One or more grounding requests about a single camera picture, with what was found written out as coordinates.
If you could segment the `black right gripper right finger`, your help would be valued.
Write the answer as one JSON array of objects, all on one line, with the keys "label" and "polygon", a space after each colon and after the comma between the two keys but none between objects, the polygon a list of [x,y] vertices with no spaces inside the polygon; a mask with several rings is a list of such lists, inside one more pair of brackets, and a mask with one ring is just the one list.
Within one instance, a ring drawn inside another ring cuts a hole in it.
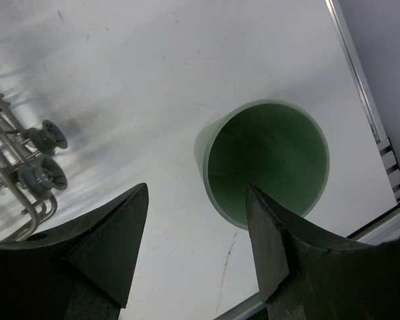
[{"label": "black right gripper right finger", "polygon": [[259,294],[270,319],[400,319],[400,238],[329,232],[260,188],[246,194]]}]

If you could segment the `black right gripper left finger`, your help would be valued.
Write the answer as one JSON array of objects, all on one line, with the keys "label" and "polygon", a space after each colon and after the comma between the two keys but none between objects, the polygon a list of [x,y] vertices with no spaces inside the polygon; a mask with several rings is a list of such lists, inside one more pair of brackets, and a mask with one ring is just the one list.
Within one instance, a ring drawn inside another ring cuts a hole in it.
[{"label": "black right gripper left finger", "polygon": [[0,319],[117,319],[147,218],[140,183],[24,241],[0,242]]}]

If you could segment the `pale green cup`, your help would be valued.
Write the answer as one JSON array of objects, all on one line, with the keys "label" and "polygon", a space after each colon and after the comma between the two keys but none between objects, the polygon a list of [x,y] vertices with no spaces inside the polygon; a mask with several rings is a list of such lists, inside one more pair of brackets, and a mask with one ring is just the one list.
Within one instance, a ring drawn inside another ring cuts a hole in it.
[{"label": "pale green cup", "polygon": [[193,152],[212,206],[244,230],[248,184],[304,217],[329,177],[321,127],[304,109],[282,100],[252,101],[218,118],[200,130]]}]

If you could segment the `grey wire dish rack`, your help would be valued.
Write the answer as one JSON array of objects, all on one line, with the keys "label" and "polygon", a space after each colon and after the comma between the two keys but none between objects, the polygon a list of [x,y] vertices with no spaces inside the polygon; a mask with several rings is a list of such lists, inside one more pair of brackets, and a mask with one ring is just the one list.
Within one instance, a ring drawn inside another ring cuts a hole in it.
[{"label": "grey wire dish rack", "polygon": [[62,130],[48,119],[39,129],[25,128],[0,93],[0,190],[8,189],[21,204],[21,214],[29,218],[5,242],[28,239],[56,214],[53,190],[65,190],[68,182],[54,156],[67,147]]}]

